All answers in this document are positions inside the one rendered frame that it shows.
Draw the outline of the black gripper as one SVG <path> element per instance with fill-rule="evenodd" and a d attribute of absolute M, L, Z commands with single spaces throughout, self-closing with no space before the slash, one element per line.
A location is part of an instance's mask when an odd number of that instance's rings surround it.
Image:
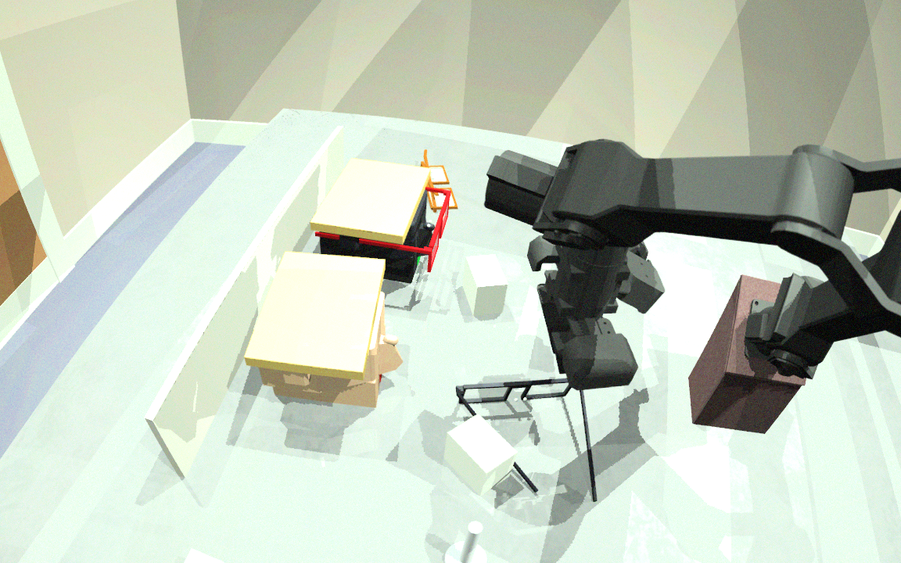
<path fill-rule="evenodd" d="M 616 314 L 619 304 L 608 303 L 616 281 L 629 278 L 628 264 L 596 266 L 541 236 L 529 243 L 528 260 L 532 271 L 541 264 L 558 268 L 544 271 L 546 284 L 537 286 L 558 373 L 573 389 L 626 387 L 639 364 L 628 339 L 603 314 Z"/>

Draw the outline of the black glasses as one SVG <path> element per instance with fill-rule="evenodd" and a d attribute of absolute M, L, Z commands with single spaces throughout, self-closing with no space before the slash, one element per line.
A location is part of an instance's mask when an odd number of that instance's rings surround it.
<path fill-rule="evenodd" d="M 510 396 L 512 388 L 525 388 L 522 392 L 521 400 L 564 398 L 566 393 L 571 389 L 566 378 L 560 378 L 560 380 L 532 380 L 524 382 L 481 382 L 480 384 L 460 385 L 460 387 L 455 387 L 455 395 L 460 398 L 460 403 L 465 405 L 468 412 L 471 412 L 472 416 L 475 417 L 476 412 L 473 412 L 472 407 L 468 405 L 469 403 L 504 402 L 507 400 L 508 396 Z M 596 476 L 594 476 L 593 460 L 591 460 L 589 421 L 587 420 L 585 393 L 583 393 L 583 389 L 580 389 L 580 405 L 582 405 L 587 453 L 589 454 L 587 456 L 589 457 L 591 495 L 593 495 L 591 498 L 593 498 L 593 502 L 596 502 L 598 501 L 596 494 L 596 480 L 594 480 Z M 514 467 L 515 470 L 521 474 L 523 480 L 528 483 L 530 489 L 533 489 L 535 492 L 539 491 L 535 485 L 532 484 L 530 479 L 528 479 L 529 477 L 523 473 L 523 470 L 516 462 L 514 463 Z"/>

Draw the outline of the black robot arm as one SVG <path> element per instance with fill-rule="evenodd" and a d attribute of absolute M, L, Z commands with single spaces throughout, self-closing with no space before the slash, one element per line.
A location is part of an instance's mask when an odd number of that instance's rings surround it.
<path fill-rule="evenodd" d="M 489 210 L 590 264 L 628 264 L 608 304 L 642 314 L 666 292 L 647 259 L 653 234 L 778 246 L 821 268 L 826 282 L 792 272 L 775 303 L 752 300 L 745 355 L 779 375 L 813 380 L 837 341 L 901 338 L 901 210 L 868 259 L 842 242 L 853 193 L 901 192 L 901 158 L 861 163 L 819 144 L 791 156 L 647 158 L 602 138 L 566 146 L 557 167 L 507 150 L 486 175 Z"/>

